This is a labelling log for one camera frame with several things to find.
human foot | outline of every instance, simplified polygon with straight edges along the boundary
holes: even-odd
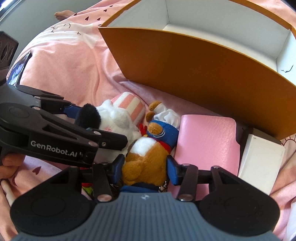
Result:
[[[56,12],[54,14],[54,16],[56,17],[57,20],[62,21],[68,17],[71,17],[73,14],[75,14],[75,13],[70,10],[65,10],[65,11],[61,11],[61,12]]]

human hand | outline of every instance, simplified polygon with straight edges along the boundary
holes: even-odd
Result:
[[[10,178],[24,162],[25,155],[10,153],[7,154],[2,160],[0,166],[0,179]]]

brown cardboard box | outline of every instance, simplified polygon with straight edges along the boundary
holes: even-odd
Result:
[[[135,0],[99,29],[126,78],[278,139],[296,133],[296,31],[268,10]]]

black plush ear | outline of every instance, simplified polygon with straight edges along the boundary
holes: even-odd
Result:
[[[78,111],[74,124],[84,129],[99,129],[101,124],[101,116],[93,105],[85,104]]]

smartphone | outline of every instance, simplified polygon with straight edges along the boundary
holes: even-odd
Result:
[[[12,71],[8,77],[8,84],[9,85],[19,85],[20,79],[22,77],[22,73],[26,67],[27,62],[31,58],[32,54],[27,53],[20,61],[18,61],[14,67],[12,68]]]

